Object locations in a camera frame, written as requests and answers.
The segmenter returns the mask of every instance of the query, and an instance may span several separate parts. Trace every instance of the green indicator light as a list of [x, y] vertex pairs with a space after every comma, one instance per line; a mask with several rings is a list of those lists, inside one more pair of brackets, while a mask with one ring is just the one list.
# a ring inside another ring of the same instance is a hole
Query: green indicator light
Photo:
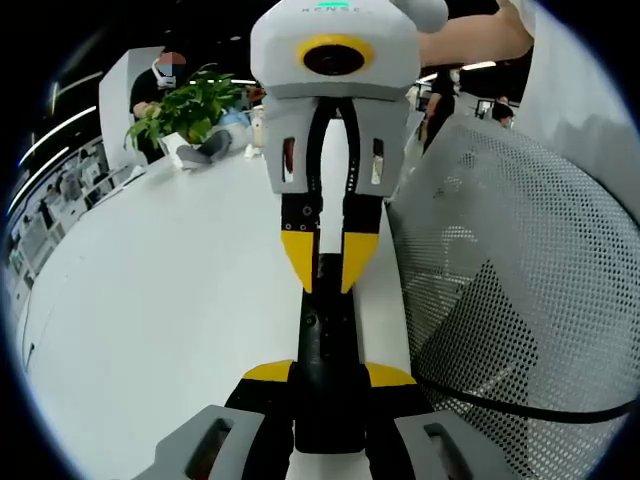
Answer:
[[349, 2], [320, 2], [318, 7], [348, 7]]

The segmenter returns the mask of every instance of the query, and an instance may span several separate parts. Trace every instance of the robotic arm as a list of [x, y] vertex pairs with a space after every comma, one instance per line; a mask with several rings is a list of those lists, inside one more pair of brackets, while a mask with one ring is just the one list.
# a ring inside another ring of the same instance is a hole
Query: robotic arm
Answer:
[[[375, 252], [403, 161], [416, 26], [437, 31], [447, 13], [443, 0], [282, 0], [255, 24], [264, 154], [304, 289], [298, 358], [248, 372], [225, 407], [207, 407], [160, 442], [138, 480], [284, 479], [294, 443], [305, 453], [364, 450], [375, 480], [452, 478], [432, 436], [455, 459], [453, 478], [512, 478], [500, 449], [453, 413], [432, 412], [410, 375], [358, 356], [352, 287]], [[342, 252], [321, 254], [320, 156], [336, 113], [349, 145]]]
[[255, 24], [251, 68], [267, 92], [265, 158], [273, 191], [282, 194], [282, 242], [306, 292], [317, 278], [320, 154], [329, 120], [340, 112], [349, 142], [345, 294], [375, 252], [382, 199], [393, 193], [402, 166], [405, 94], [420, 73], [416, 24], [439, 30], [447, 13], [440, 0], [283, 0]]

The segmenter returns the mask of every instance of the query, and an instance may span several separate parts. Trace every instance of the person's arm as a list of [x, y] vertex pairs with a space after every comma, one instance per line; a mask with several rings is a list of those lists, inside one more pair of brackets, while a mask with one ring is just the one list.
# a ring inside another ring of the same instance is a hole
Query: person's arm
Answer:
[[518, 9], [504, 2], [493, 15], [455, 18], [437, 33], [421, 33], [420, 60], [422, 66], [509, 60], [532, 45]]
[[439, 93], [432, 93], [431, 98], [429, 98], [429, 103], [427, 103], [427, 120], [429, 117], [432, 117], [434, 113], [436, 113], [436, 107], [438, 102], [442, 98], [442, 95]]

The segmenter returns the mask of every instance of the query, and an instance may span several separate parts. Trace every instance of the black cable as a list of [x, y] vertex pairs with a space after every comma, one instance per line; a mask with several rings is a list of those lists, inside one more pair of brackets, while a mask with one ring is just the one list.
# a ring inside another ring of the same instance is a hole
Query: black cable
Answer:
[[602, 423], [614, 420], [622, 415], [629, 413], [635, 401], [623, 403], [614, 408], [606, 410], [599, 410], [597, 412], [567, 412], [561, 410], [547, 410], [545, 408], [527, 407], [524, 405], [516, 405], [513, 403], [502, 402], [500, 400], [491, 400], [488, 398], [478, 397], [469, 393], [464, 393], [446, 385], [442, 385], [433, 380], [427, 380], [420, 374], [415, 374], [413, 377], [416, 379], [419, 385], [425, 388], [432, 388], [443, 395], [446, 395], [456, 400], [460, 400], [465, 403], [470, 403], [477, 407], [487, 408], [489, 410], [495, 410], [501, 413], [508, 413], [509, 415], [515, 415], [524, 418], [533, 418], [536, 420], [544, 420], [546, 422], [555, 423], [571, 423], [571, 424], [592, 424]]

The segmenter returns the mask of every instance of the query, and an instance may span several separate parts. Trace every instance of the person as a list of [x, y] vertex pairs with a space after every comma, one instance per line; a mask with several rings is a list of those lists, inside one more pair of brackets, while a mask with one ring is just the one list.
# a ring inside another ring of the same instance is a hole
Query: person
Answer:
[[513, 110], [504, 103], [496, 101], [493, 105], [491, 118], [498, 122], [502, 128], [508, 128], [513, 120]]
[[50, 183], [49, 185], [47, 185], [47, 200], [49, 202], [52, 202], [56, 199], [57, 196], [58, 196], [58, 193], [56, 192], [56, 189], [53, 186], [53, 184]]
[[[160, 102], [171, 90], [182, 86], [188, 79], [185, 57], [175, 49], [165, 48], [154, 66], [142, 72], [131, 88], [129, 111], [136, 119], [146, 115], [157, 116], [160, 113]], [[175, 78], [175, 82], [163, 79]], [[144, 134], [136, 138], [138, 150], [144, 153], [147, 161], [153, 163], [162, 158], [164, 153], [155, 148], [151, 140]]]
[[427, 104], [426, 133], [423, 152], [427, 150], [438, 134], [444, 122], [456, 107], [456, 84], [460, 82], [460, 72], [454, 70], [440, 70], [431, 87], [431, 98]]
[[622, 102], [587, 48], [533, 0], [498, 0], [493, 15], [449, 20], [420, 34], [423, 66], [515, 59], [534, 43], [514, 128], [599, 181], [640, 220], [640, 142]]

